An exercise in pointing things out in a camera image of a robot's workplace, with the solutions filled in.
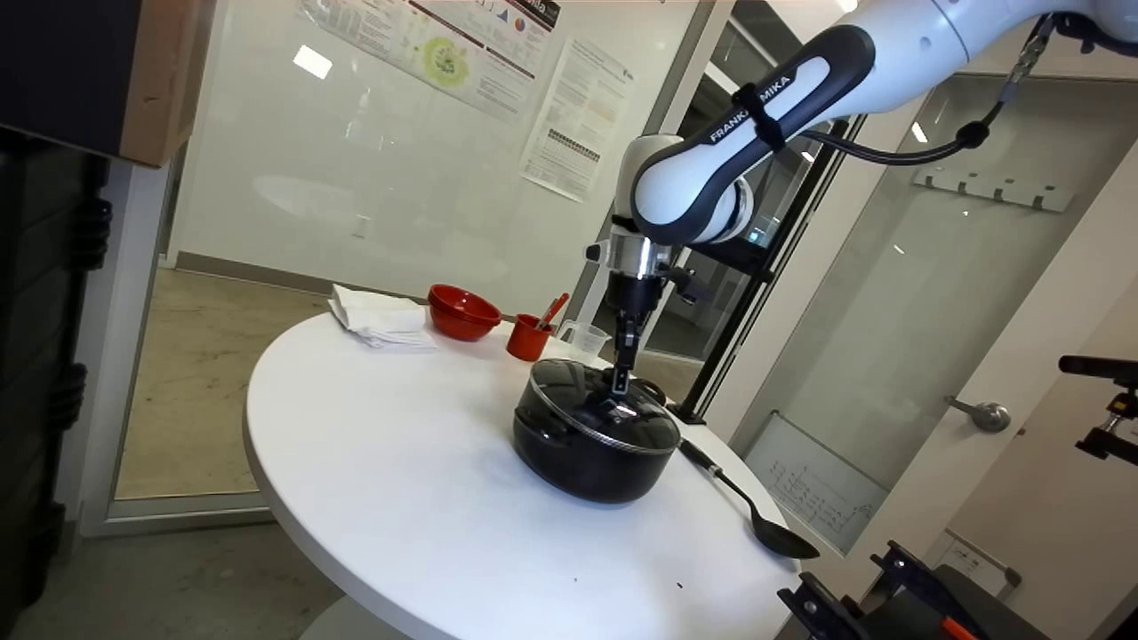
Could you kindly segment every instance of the black cooking pot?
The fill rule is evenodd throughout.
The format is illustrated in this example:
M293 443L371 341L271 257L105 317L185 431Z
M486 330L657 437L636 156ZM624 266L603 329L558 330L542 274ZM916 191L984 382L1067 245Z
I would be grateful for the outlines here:
M611 398L609 370L571 360L535 363L514 420L523 462L547 484L594 502L635 502L652 491L678 443L652 383L635 382L624 398Z

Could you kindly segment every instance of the floor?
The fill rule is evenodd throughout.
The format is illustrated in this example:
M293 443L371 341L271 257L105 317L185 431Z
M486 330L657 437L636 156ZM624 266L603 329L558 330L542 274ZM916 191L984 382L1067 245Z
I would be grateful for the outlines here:
M12 640L296 640L339 591L278 526L83 540Z
M329 284L275 283L236 266L156 271L118 498L203 498L255 491L243 411L259 354L325 315ZM701 363L644 354L636 375L686 398Z

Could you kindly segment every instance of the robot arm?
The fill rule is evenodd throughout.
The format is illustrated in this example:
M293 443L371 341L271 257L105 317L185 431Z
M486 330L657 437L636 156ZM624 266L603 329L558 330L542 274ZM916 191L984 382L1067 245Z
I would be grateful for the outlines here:
M737 178L785 139L893 112L1042 14L1067 18L1067 36L1138 54L1138 0L871 0L742 89L706 135L649 156L629 191L639 234L665 245L731 234L746 213L732 202Z

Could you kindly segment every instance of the paper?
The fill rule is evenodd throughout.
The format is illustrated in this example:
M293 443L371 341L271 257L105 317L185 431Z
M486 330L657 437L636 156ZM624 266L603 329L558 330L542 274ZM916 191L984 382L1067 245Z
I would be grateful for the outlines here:
M486 114L523 117L552 56L552 0L307 0L307 14Z
M555 89L527 153L527 178L586 201L611 153L619 123L635 93L635 71L584 41L566 46Z

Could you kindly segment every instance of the white table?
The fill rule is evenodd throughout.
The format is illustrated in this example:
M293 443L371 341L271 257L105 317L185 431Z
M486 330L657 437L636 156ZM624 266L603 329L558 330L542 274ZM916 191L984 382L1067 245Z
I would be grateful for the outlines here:
M330 317L285 330L255 363L246 437L293 540L407 636L774 636L797 565L678 453L629 504L527 471L514 411L529 366L504 335L368 350ZM782 520L710 431L682 434Z

